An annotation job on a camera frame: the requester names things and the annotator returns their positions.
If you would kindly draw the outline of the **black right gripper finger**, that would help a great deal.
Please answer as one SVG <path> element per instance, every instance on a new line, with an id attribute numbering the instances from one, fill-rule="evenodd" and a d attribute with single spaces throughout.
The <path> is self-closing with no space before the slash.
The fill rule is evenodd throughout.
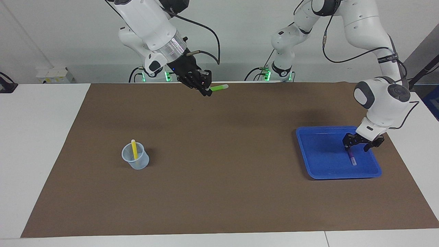
<path id="1" fill-rule="evenodd" d="M 212 72 L 211 70 L 199 70 L 200 80 L 199 80 L 199 92 L 203 96 L 210 97 L 212 95 L 212 90 L 210 89 L 212 83 Z"/>
<path id="2" fill-rule="evenodd" d="M 197 89 L 201 94 L 206 94 L 206 90 L 201 80 L 193 74 L 178 75 L 178 81 L 188 86 L 190 89 Z"/>

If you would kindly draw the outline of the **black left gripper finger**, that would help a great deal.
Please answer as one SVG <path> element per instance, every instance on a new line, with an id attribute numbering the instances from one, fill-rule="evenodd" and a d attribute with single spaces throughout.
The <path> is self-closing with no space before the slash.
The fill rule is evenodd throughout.
<path id="1" fill-rule="evenodd" d="M 365 140 L 364 152 L 368 152 L 371 148 L 377 148 L 384 142 L 384 136 L 378 136 L 373 141 Z"/>
<path id="2" fill-rule="evenodd" d="M 345 147 L 345 150 L 349 150 L 351 147 L 357 144 L 357 135 L 355 133 L 347 133 L 343 137 L 342 143 Z"/>

